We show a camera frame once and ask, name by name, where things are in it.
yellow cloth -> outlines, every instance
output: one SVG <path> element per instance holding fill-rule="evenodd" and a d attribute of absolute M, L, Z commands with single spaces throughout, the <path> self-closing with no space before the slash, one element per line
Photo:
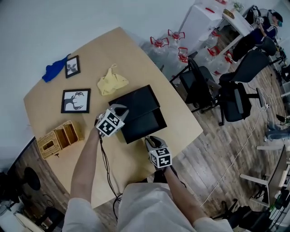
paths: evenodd
<path fill-rule="evenodd" d="M 127 84 L 129 81 L 119 74 L 113 73 L 112 68 L 117 67 L 113 64 L 109 69 L 106 76 L 102 77 L 97 83 L 98 88 L 103 96 L 114 93 L 117 89 L 120 89 Z"/>

black picture frame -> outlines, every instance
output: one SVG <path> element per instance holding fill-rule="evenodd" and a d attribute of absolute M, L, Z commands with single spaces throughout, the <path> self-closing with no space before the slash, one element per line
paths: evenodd
<path fill-rule="evenodd" d="M 87 91 L 87 108 L 85 111 L 66 111 L 65 110 L 65 99 L 64 95 L 66 92 L 85 92 Z M 90 98 L 91 98 L 91 89 L 67 89 L 63 91 L 63 96 L 62 96 L 62 108 L 61 108 L 61 113 L 62 114 L 78 114 L 78 113 L 89 113 L 90 112 Z"/>
<path fill-rule="evenodd" d="M 77 71 L 73 72 L 71 74 L 68 74 L 68 61 L 72 60 L 72 59 L 77 59 Z M 78 55 L 71 57 L 70 59 L 67 59 L 66 63 L 65 63 L 65 78 L 70 78 L 76 74 L 79 74 L 81 72 L 81 67 L 80 67 L 80 62 L 79 62 L 79 57 Z"/>

white cabinet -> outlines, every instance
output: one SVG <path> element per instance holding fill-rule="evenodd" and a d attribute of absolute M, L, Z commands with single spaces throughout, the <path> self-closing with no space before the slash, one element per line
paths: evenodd
<path fill-rule="evenodd" d="M 212 13 L 203 5 L 193 5 L 181 28 L 185 32 L 182 47 L 187 47 L 189 54 L 194 53 L 201 45 L 200 39 L 208 37 L 221 20 L 221 13 Z"/>

dark blue shirt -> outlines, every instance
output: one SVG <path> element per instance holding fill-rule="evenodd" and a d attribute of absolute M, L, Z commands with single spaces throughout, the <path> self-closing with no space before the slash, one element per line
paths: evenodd
<path fill-rule="evenodd" d="M 263 28 L 264 28 L 264 31 L 267 34 L 267 36 L 270 37 L 271 39 L 274 39 L 278 33 L 277 27 L 272 25 L 272 24 L 263 25 Z M 264 36 L 263 36 L 260 28 L 253 30 L 251 32 L 251 35 L 253 36 L 253 38 L 255 40 L 255 44 L 261 44 Z"/>

black box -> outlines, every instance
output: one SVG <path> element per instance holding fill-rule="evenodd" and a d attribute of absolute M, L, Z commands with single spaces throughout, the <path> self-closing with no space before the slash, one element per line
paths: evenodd
<path fill-rule="evenodd" d="M 127 144 L 167 127 L 150 85 L 110 101 L 109 105 L 112 104 L 121 104 L 129 109 L 125 125 L 121 128 Z"/>

